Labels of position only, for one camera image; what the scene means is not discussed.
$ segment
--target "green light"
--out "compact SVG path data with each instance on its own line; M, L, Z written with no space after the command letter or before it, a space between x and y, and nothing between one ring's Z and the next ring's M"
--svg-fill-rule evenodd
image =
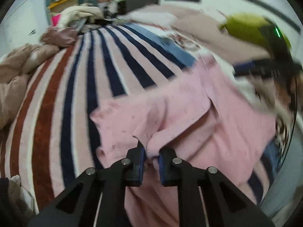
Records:
M277 34L278 34L278 37L281 37L281 36L280 36L280 33L279 33L279 31L278 31L278 28L276 28L276 32L277 32Z

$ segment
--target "beige blanket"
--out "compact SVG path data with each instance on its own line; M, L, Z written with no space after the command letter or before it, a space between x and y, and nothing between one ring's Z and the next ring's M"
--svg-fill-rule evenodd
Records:
M16 117L26 93L28 74L58 51L56 45L25 44L0 62L0 129Z

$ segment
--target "striped blanket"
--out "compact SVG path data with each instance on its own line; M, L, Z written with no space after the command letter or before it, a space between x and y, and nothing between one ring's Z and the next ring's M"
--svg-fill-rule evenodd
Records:
M19 174L36 200L48 205L96 157L99 133L90 113L119 95L163 86L195 59L163 44L136 24L108 26L79 36L76 44L42 64L32 77L19 113L2 140L2 177ZM242 190L260 203L275 175L272 145Z

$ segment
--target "pink item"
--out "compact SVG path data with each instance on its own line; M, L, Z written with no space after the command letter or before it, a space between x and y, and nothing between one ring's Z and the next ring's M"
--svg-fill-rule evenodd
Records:
M275 117L253 110L213 56L166 87L103 103L91 119L102 138L97 155L104 167L124 158L138 140L145 147L143 185L125 194L134 227L178 226L177 189L160 185L163 146L195 167L217 167L239 187L275 134Z
M71 27L59 28L50 26L40 37L43 44L53 44L58 47L68 48L76 43L78 31Z
M54 17L52 17L52 21L53 21L53 26L56 26L60 20L61 14L58 14Z

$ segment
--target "green bag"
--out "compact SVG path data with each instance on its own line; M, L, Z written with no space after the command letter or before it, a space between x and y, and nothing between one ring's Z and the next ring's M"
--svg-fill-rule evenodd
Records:
M266 40L258 29L261 26L269 24L264 17L249 13L239 13L232 16L226 16L226 18L227 21L225 24L220 25L220 30L226 28L230 35L266 48ZM288 48L291 49L290 41L283 32L282 36Z

